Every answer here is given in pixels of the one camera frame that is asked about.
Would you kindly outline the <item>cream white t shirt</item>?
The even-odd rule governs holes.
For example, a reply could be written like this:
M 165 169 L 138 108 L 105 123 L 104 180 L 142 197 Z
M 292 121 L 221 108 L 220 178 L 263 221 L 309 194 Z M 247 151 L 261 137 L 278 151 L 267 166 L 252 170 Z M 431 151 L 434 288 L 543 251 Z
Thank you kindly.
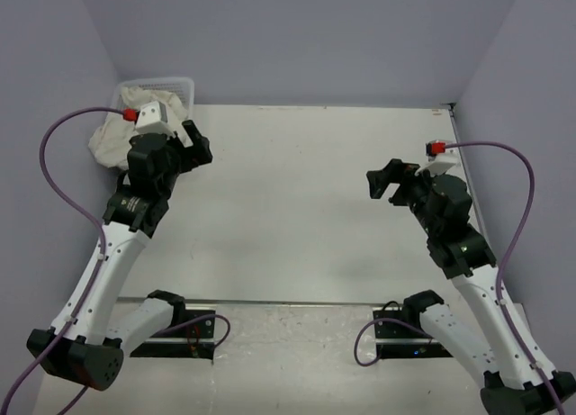
M 186 120 L 190 114 L 189 106 L 183 103 L 180 96 L 168 90 L 122 86 L 120 98 L 121 102 L 131 109 L 139 109 L 143 104 L 159 101 L 169 107 L 180 122 Z M 96 129 L 89 140 L 88 148 L 100 165 L 127 170 L 130 139 L 136 134 L 133 123 L 124 121 L 119 114 L 108 113 L 104 124 Z

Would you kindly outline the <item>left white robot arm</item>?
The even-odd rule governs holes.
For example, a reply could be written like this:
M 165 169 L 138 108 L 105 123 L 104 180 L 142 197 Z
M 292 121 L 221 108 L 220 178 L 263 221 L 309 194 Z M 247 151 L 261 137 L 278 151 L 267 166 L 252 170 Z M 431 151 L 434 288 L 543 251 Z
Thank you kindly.
M 168 211 L 176 179 L 212 162 L 209 140 L 195 123 L 182 123 L 190 139 L 150 132 L 130 139 L 128 167 L 108 200 L 99 240 L 76 289 L 47 329 L 35 329 L 26 347 L 47 374 L 98 391 L 117 378 L 123 360 L 145 340 L 181 334 L 187 324 L 182 296 L 161 290 L 116 324 L 113 307 L 140 253 Z

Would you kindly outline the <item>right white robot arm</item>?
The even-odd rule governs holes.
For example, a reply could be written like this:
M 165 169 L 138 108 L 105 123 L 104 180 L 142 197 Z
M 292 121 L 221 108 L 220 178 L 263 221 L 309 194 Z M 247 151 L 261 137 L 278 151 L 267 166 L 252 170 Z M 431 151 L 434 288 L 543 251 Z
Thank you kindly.
M 570 399 L 575 377 L 543 354 L 498 279 L 488 242 L 469 222 L 473 199 L 464 180 L 397 158 L 366 178 L 373 199 L 398 186 L 389 202 L 415 216 L 429 255 L 467 303 L 482 335 L 475 336 L 432 290 L 405 299 L 403 329 L 438 341 L 478 384 L 489 414 L 546 414 Z

